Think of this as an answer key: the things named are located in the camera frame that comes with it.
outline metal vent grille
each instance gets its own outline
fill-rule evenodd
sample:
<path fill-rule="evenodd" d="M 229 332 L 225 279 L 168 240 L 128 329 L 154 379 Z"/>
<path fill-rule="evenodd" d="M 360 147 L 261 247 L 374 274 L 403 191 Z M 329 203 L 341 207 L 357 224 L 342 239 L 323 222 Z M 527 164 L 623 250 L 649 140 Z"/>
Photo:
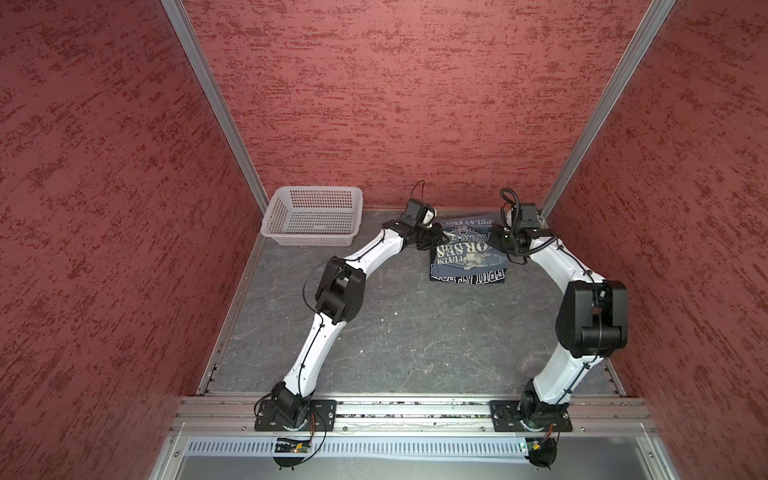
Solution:
<path fill-rule="evenodd" d="M 276 437 L 262 439 L 239 437 L 193 437 L 187 447 L 190 456 L 268 457 L 274 451 Z M 444 438 L 444 437 L 328 437 L 318 457 L 379 457 L 419 459 L 495 459 L 503 462 L 524 461 L 528 450 L 525 439 L 515 437 Z M 301 456 L 300 454 L 281 454 Z"/>

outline cable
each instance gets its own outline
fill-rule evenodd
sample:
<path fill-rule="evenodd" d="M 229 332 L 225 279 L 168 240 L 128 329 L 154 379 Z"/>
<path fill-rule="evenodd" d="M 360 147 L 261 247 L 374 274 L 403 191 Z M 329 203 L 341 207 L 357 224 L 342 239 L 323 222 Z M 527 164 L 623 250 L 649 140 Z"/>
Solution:
<path fill-rule="evenodd" d="M 326 425 L 326 420 L 319 413 L 317 413 L 317 418 L 320 419 L 321 422 L 323 422 L 323 441 L 320 443 L 320 446 L 317 447 L 317 449 L 314 452 L 312 452 L 312 455 L 306 457 L 304 460 L 302 460 L 301 462 L 297 463 L 296 466 L 299 466 L 299 465 L 303 464 L 304 462 L 308 462 L 310 460 L 310 458 L 315 456 L 317 454 L 317 452 L 319 452 L 320 449 L 323 447 L 323 445 L 325 445 L 325 443 L 326 443 L 326 437 L 328 436 L 328 426 Z"/>
<path fill-rule="evenodd" d="M 515 235 L 515 232 L 512 230 L 512 228 L 513 228 L 514 225 L 517 224 L 518 219 L 520 217 L 520 207 L 519 207 L 520 206 L 520 199 L 518 198 L 518 195 L 515 193 L 515 191 L 512 190 L 511 188 L 502 188 L 498 192 L 498 194 L 501 195 L 501 197 L 504 199 L 504 204 L 502 205 L 502 207 L 500 209 L 501 216 L 502 216 L 502 225 L 507 230 L 510 231 L 511 235 Z M 505 207 L 507 205 L 511 206 L 511 208 L 512 208 L 512 219 L 511 219 L 512 223 L 511 223 L 511 225 L 509 223 L 507 223 L 507 210 L 505 209 Z M 528 249 L 528 250 L 525 250 L 525 251 L 520 251 L 520 250 L 518 250 L 518 243 L 517 243 L 516 239 L 513 238 L 512 239 L 512 249 L 513 249 L 512 253 L 516 257 L 526 258 L 526 257 L 529 257 L 529 256 L 533 255 L 534 253 L 541 252 L 543 249 L 545 249 L 545 248 L 549 247 L 550 245 L 552 245 L 552 243 L 555 242 L 557 239 L 558 239 L 558 236 L 553 233 L 551 237 L 549 237 L 544 243 L 542 243 L 538 247 L 534 247 L 534 248 L 531 248 L 531 249 Z"/>
<path fill-rule="evenodd" d="M 359 257 L 355 258 L 354 260 L 347 260 L 347 261 L 348 261 L 348 262 L 356 262 L 356 261 L 360 260 L 360 259 L 361 259 L 361 258 L 363 258 L 363 257 L 364 257 L 364 256 L 365 256 L 365 255 L 366 255 L 368 252 L 370 252 L 371 250 L 373 250 L 374 248 L 376 248 L 376 247 L 377 247 L 378 245 L 380 245 L 381 243 L 384 243 L 384 239 L 385 239 L 385 237 L 386 237 L 386 232 L 384 232 L 384 230 L 382 230 L 382 237 L 379 239 L 379 241 L 378 241 L 378 242 L 376 242 L 375 244 L 373 244 L 373 245 L 372 245 L 372 246 L 371 246 L 371 247 L 370 247 L 368 250 L 366 250 L 365 252 L 363 252 L 363 253 L 362 253 L 362 254 L 361 254 Z M 306 276 L 306 279 L 304 279 L 304 284 L 303 284 L 303 285 L 302 285 L 302 287 L 301 287 L 301 297 L 302 297 L 302 299 L 304 300 L 304 304 L 307 306 L 307 308 L 309 308 L 310 310 L 312 310 L 312 311 L 313 311 L 313 313 L 315 313 L 316 315 L 319 315 L 319 314 L 320 314 L 320 312 L 318 312 L 316 309 L 312 308 L 312 306 L 310 305 L 310 303 L 306 301 L 306 284 L 307 284 L 307 282 L 309 282 L 309 281 L 310 281 L 310 277 L 312 276 L 312 274 L 313 274 L 313 273 L 315 273 L 315 271 L 316 271 L 317 269 L 319 269 L 319 268 L 320 268 L 322 265 L 325 265 L 326 263 L 328 263 L 328 262 L 329 262 L 329 261 L 331 261 L 331 260 L 334 260 L 334 259 L 333 259 L 333 258 L 329 258 L 328 260 L 324 260 L 324 261 L 322 261 L 322 262 L 318 263 L 318 264 L 317 264 L 317 266 L 315 266 L 315 268 L 313 268 L 313 269 L 312 269 L 312 271 L 310 272 L 310 274 Z M 301 394 L 301 372 L 304 370 L 304 362 L 306 361 L 306 358 L 307 358 L 307 356 L 310 354 L 310 351 L 312 350 L 312 345 L 314 345 L 314 344 L 315 344 L 315 340 L 317 339 L 317 336 L 320 334 L 320 330 L 321 330 L 321 329 L 322 329 L 322 328 L 323 328 L 325 325 L 326 325 L 326 324 L 323 322 L 323 316 L 320 316 L 320 326 L 319 326 L 319 328 L 317 329 L 317 332 L 315 332 L 315 336 L 312 338 L 312 342 L 310 343 L 310 347 L 309 347 L 309 348 L 306 350 L 306 353 L 304 354 L 304 358 L 303 358 L 303 359 L 302 359 L 302 361 L 301 361 L 301 365 L 299 365 L 299 381 L 298 381 L 298 388 L 299 388 L 299 397 L 300 397 L 300 398 L 302 398 L 302 399 L 304 398 L 304 396 Z"/>
<path fill-rule="evenodd" d="M 588 276 L 589 280 L 591 280 L 592 283 L 595 283 L 594 278 L 592 278 L 592 273 L 593 273 L 592 270 L 589 270 L 587 267 L 582 265 L 581 262 L 578 261 L 578 258 L 576 258 L 573 255 L 571 255 L 570 253 L 566 252 L 565 251 L 565 245 L 563 245 L 562 243 L 558 243 L 558 250 L 561 250 L 563 253 L 568 255 L 570 258 L 574 259 L 574 261 L 576 263 L 578 263 L 578 266 L 581 267 L 581 271 L 584 272 L 584 275 Z"/>
<path fill-rule="evenodd" d="M 312 338 L 312 342 L 310 342 L 310 347 L 306 349 L 306 353 L 304 354 L 304 358 L 301 360 L 301 365 L 299 365 L 299 378 L 296 381 L 296 386 L 299 389 L 299 398 L 304 399 L 304 395 L 301 394 L 301 372 L 304 370 L 304 362 L 306 362 L 307 356 L 310 354 L 310 351 L 312 350 L 312 345 L 315 344 L 315 340 L 317 340 L 317 336 L 320 334 L 320 330 L 323 329 L 325 326 L 325 322 L 323 322 L 323 316 L 320 315 L 320 325 L 317 327 L 317 331 L 315 332 L 315 336 Z"/>
<path fill-rule="evenodd" d="M 522 263 L 520 263 L 520 262 L 515 262 L 515 261 L 514 261 L 514 260 L 513 260 L 513 259 L 512 259 L 512 258 L 509 256 L 509 253 L 507 253 L 507 260 L 509 260 L 509 263 L 514 263 L 515 265 L 528 265 L 528 258 L 527 258 L 527 257 L 523 257 L 523 261 L 522 261 Z"/>
<path fill-rule="evenodd" d="M 598 360 L 599 355 L 595 355 L 591 362 L 584 362 L 581 364 L 581 370 L 579 370 L 578 375 L 576 375 L 576 378 L 573 382 L 571 382 L 571 386 L 569 386 L 565 391 L 563 391 L 563 394 L 560 396 L 557 402 L 555 402 L 555 405 L 560 405 L 560 401 L 565 398 L 567 394 L 573 394 L 572 389 L 574 388 L 574 385 L 576 385 L 576 382 L 581 378 L 581 374 L 584 373 L 586 369 L 592 368 L 590 363 L 594 363 Z"/>
<path fill-rule="evenodd" d="M 306 279 L 304 279 L 304 284 L 303 284 L 303 285 L 302 285 L 302 287 L 301 287 L 301 297 L 304 299 L 304 305 L 306 305 L 306 306 L 307 306 L 307 308 L 309 308 L 310 310 L 312 310 L 314 313 L 317 313 L 317 310 L 315 310 L 314 308 L 312 308 L 312 306 L 310 305 L 310 303 L 306 301 L 306 283 L 310 281 L 310 277 L 312 276 L 312 274 L 313 274 L 313 273 L 315 273 L 315 271 L 316 271 L 317 269 L 319 269 L 320 267 L 322 267 L 323 265 L 325 265 L 326 263 L 328 263 L 328 262 L 329 262 L 329 261 L 331 261 L 331 260 L 333 260 L 333 258 L 329 258 L 328 260 L 324 260 L 324 261 L 322 261 L 322 262 L 318 263 L 318 264 L 317 264 L 317 266 L 316 266 L 315 268 L 313 268 L 313 269 L 312 269 L 312 271 L 310 272 L 310 274 L 306 276 Z"/>
<path fill-rule="evenodd" d="M 424 180 L 419 180 L 416 182 L 416 185 L 413 186 L 411 189 L 411 194 L 409 195 L 409 198 L 413 198 L 413 191 L 416 189 L 416 187 L 419 186 L 419 184 L 422 185 L 422 202 L 424 201 L 424 186 L 426 185 L 426 182 Z"/>
<path fill-rule="evenodd" d="M 381 243 L 384 243 L 384 239 L 385 239 L 385 238 L 386 238 L 386 233 L 384 232 L 384 230 L 382 230 L 382 237 L 379 239 L 379 241 L 378 241 L 378 242 L 376 242 L 376 244 L 375 244 L 375 245 L 373 245 L 373 246 L 372 246 L 372 247 L 370 247 L 368 250 L 366 250 L 365 252 L 363 252 L 363 253 L 362 253 L 362 254 L 361 254 L 359 257 L 357 257 L 357 258 L 355 258 L 355 259 L 352 259 L 352 260 L 347 260 L 347 261 L 348 261 L 348 262 L 356 262 L 356 261 L 360 260 L 360 259 L 361 259 L 361 258 L 363 258 L 363 257 L 364 257 L 366 254 L 368 254 L 368 252 L 370 252 L 371 250 L 373 250 L 374 248 L 376 248 L 376 247 L 377 247 L 378 245 L 380 245 Z M 310 277 L 312 276 L 312 274 L 313 274 L 313 273 L 315 273 L 315 272 L 317 271 L 317 269 L 319 269 L 320 267 L 322 267 L 323 265 L 325 265 L 326 263 L 328 263 L 328 262 L 329 262 L 329 261 L 331 261 L 331 260 L 334 260 L 334 259 L 333 259 L 333 258 L 329 258 L 328 260 L 323 260 L 322 262 L 318 263 L 318 264 L 317 264 L 317 266 L 315 266 L 315 268 L 313 268 L 313 269 L 312 269 L 312 271 L 310 272 L 310 274 L 306 276 L 306 278 L 304 279 L 304 284 L 303 284 L 303 285 L 302 285 L 302 287 L 301 287 L 301 297 L 304 299 L 304 305 L 306 305 L 306 306 L 307 306 L 307 308 L 309 308 L 310 310 L 312 310 L 314 313 L 319 313 L 319 312 L 318 312 L 316 309 L 312 308 L 312 306 L 310 305 L 310 303 L 306 301 L 306 284 L 307 284 L 307 283 L 310 281 Z"/>

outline gray stone surface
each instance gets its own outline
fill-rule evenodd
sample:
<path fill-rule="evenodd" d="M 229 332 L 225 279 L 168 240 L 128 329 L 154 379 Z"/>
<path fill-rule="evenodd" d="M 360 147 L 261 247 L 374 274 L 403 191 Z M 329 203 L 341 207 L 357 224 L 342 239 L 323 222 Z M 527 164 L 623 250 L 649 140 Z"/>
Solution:
<path fill-rule="evenodd" d="M 301 298 L 306 275 L 332 255 L 354 253 L 398 215 L 366 210 L 347 248 L 282 247 L 266 239 L 209 390 L 268 392 L 279 382 L 310 329 L 312 312 Z M 322 271 L 310 278 L 307 298 Z M 429 281 L 429 253 L 405 249 L 367 279 L 363 307 L 334 343 L 316 392 L 520 393 L 557 345 L 561 298 L 535 263 L 512 265 L 503 284 L 455 285 Z M 614 388 L 600 368 L 576 393 L 612 395 Z"/>

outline white plastic basket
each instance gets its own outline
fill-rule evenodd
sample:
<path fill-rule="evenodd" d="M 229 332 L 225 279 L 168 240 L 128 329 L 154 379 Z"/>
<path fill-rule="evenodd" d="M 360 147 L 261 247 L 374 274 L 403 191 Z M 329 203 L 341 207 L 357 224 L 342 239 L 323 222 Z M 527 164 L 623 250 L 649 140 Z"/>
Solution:
<path fill-rule="evenodd" d="M 261 222 L 261 234 L 280 245 L 349 246 L 362 216 L 357 187 L 280 187 Z"/>

